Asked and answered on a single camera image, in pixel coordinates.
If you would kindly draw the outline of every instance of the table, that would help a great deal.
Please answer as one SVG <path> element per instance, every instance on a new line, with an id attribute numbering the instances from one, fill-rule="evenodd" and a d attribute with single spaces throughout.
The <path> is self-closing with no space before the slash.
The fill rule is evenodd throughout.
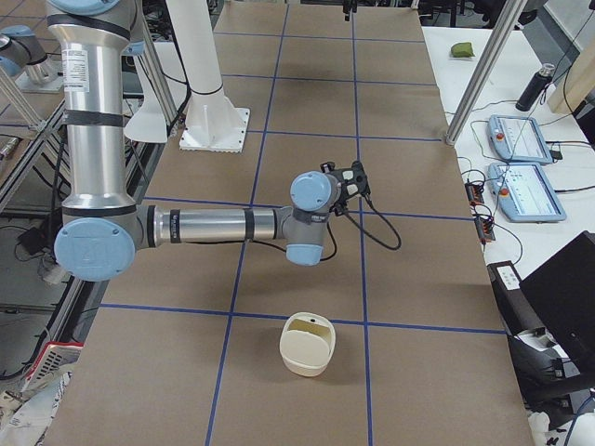
<path id="1" fill-rule="evenodd" d="M 416 12 L 229 3 L 216 42 L 226 94 L 252 111 L 244 151 L 171 141 L 146 203 L 283 205 L 295 175 L 361 159 L 403 250 L 335 218 L 339 254 L 314 269 L 254 244 L 139 252 L 45 444 L 531 445 Z M 337 330 L 317 378 L 278 351 L 300 310 Z"/>
<path id="2" fill-rule="evenodd" d="M 490 31 L 424 28 L 423 32 L 428 43 L 444 109 L 447 112 L 454 112 L 485 47 Z M 476 57 L 473 60 L 450 58 L 450 47 L 457 42 L 472 42 Z M 514 102 L 540 66 L 541 62 L 522 32 L 512 32 L 475 108 L 506 99 L 509 99 L 510 102 L 477 110 L 471 115 L 469 122 L 486 120 L 492 114 L 529 115 L 529 112 L 518 111 L 514 107 Z M 553 87 L 549 89 L 549 95 L 553 93 L 553 90 Z M 545 104 L 537 105 L 532 116 L 539 123 L 545 124 L 564 115 L 553 114 Z M 495 156 L 489 148 L 485 126 L 486 124 L 482 123 L 474 125 L 479 140 L 484 146 L 484 153 L 488 156 Z M 551 125 L 544 125 L 541 127 L 541 131 L 546 140 L 587 141 L 572 116 L 565 117 Z M 456 152 L 459 156 L 469 158 L 473 168 L 485 169 L 494 161 L 482 156 L 469 124 L 466 125 L 456 143 Z M 595 153 L 591 147 L 587 145 L 562 146 L 562 153 L 564 157 L 562 161 L 544 166 L 544 171 L 554 189 L 574 189 L 595 184 Z M 460 160 L 460 165 L 462 171 L 469 169 L 469 164 L 464 160 Z M 492 209 L 496 207 L 495 200 L 490 193 L 485 193 L 484 198 L 488 206 Z M 568 215 L 568 218 L 560 223 L 510 223 L 500 211 L 497 213 L 496 222 L 512 230 L 522 241 L 524 253 L 521 261 L 516 265 L 522 277 L 533 272 L 582 230 L 595 230 L 592 212 L 595 190 L 562 194 L 559 195 L 559 198 Z M 496 242 L 488 243 L 485 249 L 485 262 L 490 264 L 517 259 L 519 256 L 518 243 L 503 230 L 496 228 L 495 231 Z"/>

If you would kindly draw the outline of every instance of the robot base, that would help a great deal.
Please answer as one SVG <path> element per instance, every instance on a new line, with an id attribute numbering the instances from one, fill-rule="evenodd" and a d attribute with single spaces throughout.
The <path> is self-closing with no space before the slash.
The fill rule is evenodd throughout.
<path id="1" fill-rule="evenodd" d="M 193 109 L 191 104 L 179 147 L 185 151 L 241 152 L 250 110 L 234 108 L 227 98 L 224 98 L 224 104 L 223 108 L 213 109 L 208 105 L 199 105 Z"/>

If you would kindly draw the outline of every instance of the white container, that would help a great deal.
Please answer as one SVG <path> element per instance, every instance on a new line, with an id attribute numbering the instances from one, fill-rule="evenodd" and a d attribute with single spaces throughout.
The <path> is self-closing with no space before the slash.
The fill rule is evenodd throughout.
<path id="1" fill-rule="evenodd" d="M 285 366 L 294 374 L 317 376 L 331 361 L 336 339 L 335 327 L 328 319 L 300 312 L 285 323 L 279 351 Z"/>

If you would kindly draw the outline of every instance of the blue tape line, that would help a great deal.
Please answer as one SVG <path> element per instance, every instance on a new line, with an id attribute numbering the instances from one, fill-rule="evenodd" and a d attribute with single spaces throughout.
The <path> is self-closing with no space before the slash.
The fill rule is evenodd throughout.
<path id="1" fill-rule="evenodd" d="M 5 108 L 0 111 L 0 116 L 2 116 L 6 110 L 8 110 L 8 107 L 10 107 L 10 104 L 6 105 Z M 10 125 L 6 125 L 6 124 L 0 124 L 0 127 L 4 127 L 4 126 L 10 126 Z"/>
<path id="2" fill-rule="evenodd" d="M 440 138 L 418 138 L 418 137 L 360 137 L 361 139 L 388 139 L 398 141 L 426 141 L 426 142 L 442 142 Z"/>
<path id="3" fill-rule="evenodd" d="M 242 266 L 245 258 L 245 244 L 242 245 L 240 252 L 240 259 L 238 260 L 238 269 L 235 273 L 235 283 L 233 284 L 233 295 L 231 296 L 230 312 L 227 319 L 227 326 L 225 327 L 225 338 L 223 340 L 223 348 L 221 349 L 221 357 L 219 358 L 219 367 L 217 372 L 217 382 L 215 384 L 215 391 L 213 392 L 213 401 L 211 402 L 211 414 L 208 419 L 208 429 L 206 431 L 205 446 L 209 446 L 213 436 L 213 427 L 215 425 L 215 415 L 217 413 L 217 403 L 219 392 L 221 390 L 221 380 L 223 378 L 223 368 L 225 367 L 225 358 L 227 357 L 227 349 L 230 344 L 231 323 L 233 321 L 233 310 L 235 309 L 235 300 L 238 296 L 238 289 L 240 287 L 240 278 L 242 277 Z"/>
<path id="4" fill-rule="evenodd" d="M 13 7 L 12 9 L 10 9 L 10 11 L 8 12 L 8 14 L 6 14 L 5 16 L 2 17 L 2 19 L 0 20 L 0 22 L 2 22 L 4 19 L 11 17 L 12 13 L 15 12 L 17 9 L 19 9 L 19 7 L 25 3 L 25 0 L 20 0 L 19 4 L 16 5 L 15 7 Z"/>
<path id="5" fill-rule="evenodd" d="M 217 202 L 210 200 L 192 200 L 186 198 L 170 198 L 170 197 L 145 197 L 144 200 L 154 202 L 170 202 L 170 203 L 195 203 L 195 204 L 213 204 L 237 207 L 258 207 L 264 209 L 281 209 L 283 206 L 279 204 L 258 204 L 258 203 L 234 203 L 234 202 Z M 374 215 L 371 211 L 357 210 L 358 214 Z M 425 214 L 405 214 L 400 212 L 383 212 L 384 216 L 401 216 L 406 218 L 427 218 L 435 220 L 454 220 L 454 221 L 473 221 L 471 216 L 431 216 Z"/>
<path id="6" fill-rule="evenodd" d="M 215 309 L 199 309 L 199 308 L 176 308 L 176 307 L 157 307 L 151 305 L 129 305 L 129 304 L 114 304 L 103 303 L 101 308 L 115 308 L 115 309 L 132 309 L 140 311 L 159 311 L 167 313 L 190 313 L 201 314 L 206 316 L 223 316 L 223 317 L 238 317 L 247 319 L 271 319 L 277 321 L 285 321 L 289 317 L 281 314 L 260 314 L 260 313 L 246 313 L 246 312 L 229 312 Z M 420 330 L 426 332 L 455 332 L 455 333 L 472 333 L 476 335 L 505 335 L 504 330 L 496 330 L 489 328 L 468 328 L 468 327 L 447 327 L 441 325 L 419 325 L 414 323 L 393 323 L 393 322 L 364 322 L 364 321 L 350 321 L 347 319 L 331 319 L 332 323 L 339 325 L 357 325 L 370 326 L 381 328 L 396 328 L 403 330 Z"/>
<path id="7" fill-rule="evenodd" d="M 255 79 L 283 79 L 284 81 L 308 81 L 308 82 L 340 82 L 340 83 L 352 83 L 353 79 L 324 79 L 316 77 L 291 77 L 291 76 L 263 76 L 260 74 L 240 74 L 234 72 L 228 72 L 221 75 L 222 77 L 245 77 Z M 410 86 L 436 86 L 436 84 L 428 84 L 422 82 L 401 82 L 401 81 L 356 81 L 359 84 L 372 84 L 372 85 L 410 85 Z"/>
<path id="8" fill-rule="evenodd" d="M 238 313 L 234 312 L 233 316 L 236 318 L 251 318 L 251 319 L 273 319 L 276 321 L 286 321 L 289 316 L 282 316 L 279 314 L 258 314 L 258 313 Z"/>
<path id="9" fill-rule="evenodd" d="M 196 309 L 196 308 L 171 308 L 171 307 L 155 307 L 147 305 L 128 305 L 128 304 L 110 304 L 104 303 L 100 305 L 101 308 L 119 308 L 119 309 L 139 309 L 144 311 L 163 311 L 169 313 L 192 313 L 205 314 L 208 316 L 228 316 L 227 311 L 216 311 L 213 309 Z"/>
<path id="10" fill-rule="evenodd" d="M 364 214 L 374 216 L 372 211 L 363 211 Z M 429 218 L 435 220 L 456 220 L 456 221 L 473 221 L 472 216 L 426 216 L 424 214 L 401 214 L 396 212 L 383 212 L 383 216 L 406 216 L 410 218 Z"/>
<path id="11" fill-rule="evenodd" d="M 423 330 L 429 332 L 474 333 L 476 335 L 505 335 L 504 330 L 487 328 L 441 327 L 434 325 L 414 325 L 409 323 L 369 322 L 371 327 L 402 328 L 406 330 Z"/>
<path id="12" fill-rule="evenodd" d="M 353 90 L 355 96 L 355 136 L 357 147 L 357 159 L 361 160 L 360 151 L 360 109 L 358 106 L 357 91 L 357 51 L 355 43 L 355 14 L 351 14 L 351 46 L 353 51 Z M 362 199 L 358 199 L 360 226 L 364 226 L 364 214 L 362 209 Z M 368 423 L 368 446 L 374 446 L 374 422 L 372 417 L 372 376 L 370 373 L 370 335 L 368 331 L 368 296 L 367 281 L 365 275 L 365 246 L 364 233 L 360 231 L 360 257 L 362 262 L 362 306 L 364 314 L 364 358 L 365 358 L 365 399 L 367 407 Z"/>
<path id="13" fill-rule="evenodd" d="M 143 200 L 153 200 L 155 202 L 175 202 L 175 203 L 195 203 L 195 204 L 220 204 L 224 206 L 241 206 L 246 207 L 248 203 L 235 202 L 217 202 L 211 200 L 192 200 L 187 198 L 171 198 L 171 197 L 145 197 Z"/>
<path id="14" fill-rule="evenodd" d="M 221 35 L 252 35 L 255 37 L 283 37 L 286 39 L 318 39 L 318 40 L 355 40 L 357 42 L 394 42 L 397 44 L 423 44 L 423 40 L 403 40 L 403 39 L 365 39 L 365 38 L 353 38 L 353 37 L 331 37 L 331 36 L 320 36 L 320 35 L 300 35 L 300 34 L 267 34 L 267 33 L 234 33 L 229 31 L 216 31 L 213 34 Z"/>
<path id="15" fill-rule="evenodd" d="M 265 133 L 270 135 L 294 135 L 299 137 L 322 137 L 322 138 L 348 138 L 356 139 L 355 135 L 330 135 L 326 133 L 302 133 L 302 132 L 285 132 L 280 130 L 267 130 Z"/>
<path id="16" fill-rule="evenodd" d="M 285 17 L 283 22 L 283 29 L 281 30 L 281 40 L 279 42 L 279 50 L 277 51 L 277 60 L 275 61 L 275 71 L 272 78 L 272 85 L 271 85 L 271 95 L 269 96 L 269 104 L 267 105 L 267 115 L 264 120 L 264 132 L 262 136 L 262 140 L 260 141 L 260 150 L 258 152 L 258 161 L 257 161 L 257 172 L 254 175 L 254 183 L 252 184 L 252 194 L 250 195 L 250 204 L 254 203 L 254 198 L 257 194 L 258 188 L 258 176 L 260 175 L 260 167 L 262 165 L 262 156 L 264 154 L 264 146 L 267 140 L 267 130 L 269 128 L 269 120 L 271 119 L 271 108 L 272 108 L 272 99 L 274 97 L 275 92 L 275 85 L 277 81 L 277 74 L 279 73 L 279 62 L 281 61 L 281 53 L 283 51 L 283 40 L 285 35 L 285 28 L 287 26 L 287 17 L 289 17 L 289 8 L 287 6 L 287 10 L 285 11 Z"/>

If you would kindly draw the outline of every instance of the label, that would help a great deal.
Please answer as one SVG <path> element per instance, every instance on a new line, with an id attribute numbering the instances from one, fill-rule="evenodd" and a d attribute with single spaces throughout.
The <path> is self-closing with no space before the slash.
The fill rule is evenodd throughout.
<path id="1" fill-rule="evenodd" d="M 507 290 L 512 291 L 521 288 L 519 285 L 519 278 L 514 273 L 512 267 L 499 267 L 497 268 L 497 271 Z"/>
<path id="2" fill-rule="evenodd" d="M 71 93 L 89 92 L 89 61 L 84 49 L 62 51 L 64 91 Z"/>

